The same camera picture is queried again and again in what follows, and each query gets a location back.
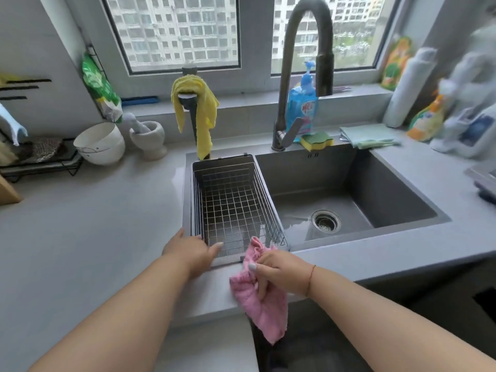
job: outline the white bowl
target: white bowl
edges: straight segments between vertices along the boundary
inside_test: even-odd
[[[103,166],[117,162],[126,149],[121,132],[111,122],[85,130],[74,140],[74,146],[88,162]]]

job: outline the green plastic bag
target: green plastic bag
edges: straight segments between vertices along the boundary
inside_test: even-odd
[[[105,74],[96,66],[95,62],[87,53],[84,54],[83,63],[83,80],[91,97],[95,99],[103,116],[111,122],[122,121],[122,102],[121,98],[114,92],[108,82]]]

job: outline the dish rack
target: dish rack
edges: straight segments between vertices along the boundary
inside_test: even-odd
[[[281,222],[251,155],[194,162],[191,234],[224,242],[214,265],[243,260],[251,237],[288,249]]]

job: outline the light green cloth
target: light green cloth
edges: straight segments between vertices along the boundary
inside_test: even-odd
[[[341,132],[350,140],[353,147],[359,149],[401,144],[393,131],[384,124],[343,126]]]

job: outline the yellow green sponge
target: yellow green sponge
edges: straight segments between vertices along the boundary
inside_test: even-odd
[[[326,146],[332,146],[334,142],[327,133],[318,132],[301,136],[300,143],[305,149],[312,151],[322,150]]]

